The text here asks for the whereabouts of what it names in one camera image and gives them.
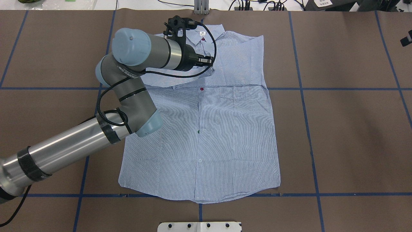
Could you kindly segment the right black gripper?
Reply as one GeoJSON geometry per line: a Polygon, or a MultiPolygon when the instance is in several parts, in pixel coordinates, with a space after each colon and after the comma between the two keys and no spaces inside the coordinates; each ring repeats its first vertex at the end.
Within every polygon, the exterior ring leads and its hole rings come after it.
{"type": "Polygon", "coordinates": [[[402,47],[406,47],[412,44],[412,30],[408,31],[408,34],[406,35],[406,37],[403,37],[402,39],[400,39],[400,43],[402,47]]]}

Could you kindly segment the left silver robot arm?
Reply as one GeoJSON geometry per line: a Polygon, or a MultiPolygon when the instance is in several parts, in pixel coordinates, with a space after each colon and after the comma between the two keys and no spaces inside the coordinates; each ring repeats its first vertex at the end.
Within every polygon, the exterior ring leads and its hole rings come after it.
{"type": "Polygon", "coordinates": [[[1,203],[21,195],[29,186],[130,134],[139,137],[158,130],[163,120],[141,76],[147,68],[186,72],[195,66],[212,67],[217,56],[197,54],[186,44],[186,29],[167,29],[164,37],[121,28],[112,40],[112,51],[96,67],[96,76],[107,89],[96,105],[96,114],[81,124],[1,159],[1,203]]]}

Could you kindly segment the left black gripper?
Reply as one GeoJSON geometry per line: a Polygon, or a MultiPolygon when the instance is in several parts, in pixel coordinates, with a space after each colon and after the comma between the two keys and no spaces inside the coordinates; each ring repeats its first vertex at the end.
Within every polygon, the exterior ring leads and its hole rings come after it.
{"type": "Polygon", "coordinates": [[[189,44],[182,44],[180,71],[188,72],[194,67],[212,67],[214,57],[198,57],[195,49],[189,44]]]}

